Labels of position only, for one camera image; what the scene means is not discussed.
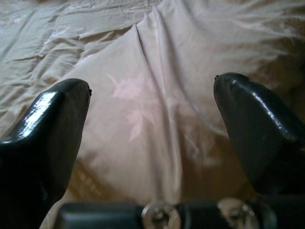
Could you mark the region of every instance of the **bed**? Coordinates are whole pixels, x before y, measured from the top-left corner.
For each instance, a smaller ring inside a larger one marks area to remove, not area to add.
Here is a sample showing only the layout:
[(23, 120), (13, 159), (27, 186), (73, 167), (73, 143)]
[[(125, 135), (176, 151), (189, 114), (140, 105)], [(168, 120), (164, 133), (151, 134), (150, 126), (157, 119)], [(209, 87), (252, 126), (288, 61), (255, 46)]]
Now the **bed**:
[(37, 94), (87, 81), (91, 104), (70, 201), (256, 195), (213, 97), (239, 72), (305, 122), (305, 3), (285, 0), (14, 1), (0, 9), (0, 134)]

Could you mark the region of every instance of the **metal hardware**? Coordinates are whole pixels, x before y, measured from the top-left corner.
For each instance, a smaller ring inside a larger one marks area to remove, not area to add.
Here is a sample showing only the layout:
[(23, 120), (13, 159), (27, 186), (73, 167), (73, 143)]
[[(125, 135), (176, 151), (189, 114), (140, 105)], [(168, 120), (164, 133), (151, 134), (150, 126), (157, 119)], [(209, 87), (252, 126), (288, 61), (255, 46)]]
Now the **metal hardware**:
[(259, 229), (259, 221), (253, 209), (236, 198), (225, 198), (218, 202), (221, 214), (234, 229)]
[(180, 229), (181, 219), (177, 209), (165, 202), (148, 204), (142, 211), (145, 229)]

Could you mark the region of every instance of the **leaf pattern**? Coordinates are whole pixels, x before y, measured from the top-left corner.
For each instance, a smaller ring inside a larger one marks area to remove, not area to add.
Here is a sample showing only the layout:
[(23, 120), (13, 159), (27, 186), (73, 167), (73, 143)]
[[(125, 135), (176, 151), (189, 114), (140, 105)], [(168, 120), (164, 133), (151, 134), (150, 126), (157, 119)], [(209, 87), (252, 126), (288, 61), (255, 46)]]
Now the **leaf pattern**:
[(114, 85), (114, 92), (112, 98), (124, 99), (131, 101), (138, 101), (142, 105), (140, 109), (130, 110), (126, 115), (128, 124), (132, 126), (129, 141), (133, 141), (140, 136), (142, 131), (143, 122), (146, 120), (150, 123), (154, 123), (152, 105), (156, 105), (155, 101), (145, 101), (141, 97), (141, 93), (148, 89), (148, 91), (155, 93), (155, 87), (151, 79), (145, 79), (142, 74), (139, 74), (136, 78), (129, 78), (117, 82), (117, 80), (110, 74), (106, 74)]

